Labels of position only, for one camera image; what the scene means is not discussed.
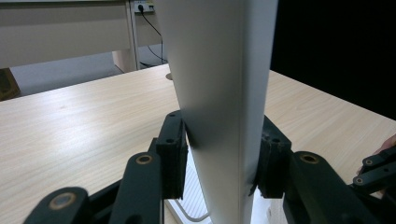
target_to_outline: table surface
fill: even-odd
[[[166,114],[178,110],[168,65],[0,103],[0,219],[22,223],[47,194],[79,186],[90,194],[119,180],[146,151]],[[294,151],[325,158],[350,183],[396,121],[271,72],[265,115]],[[270,221],[285,222],[279,201]],[[176,223],[168,209],[165,223]]]

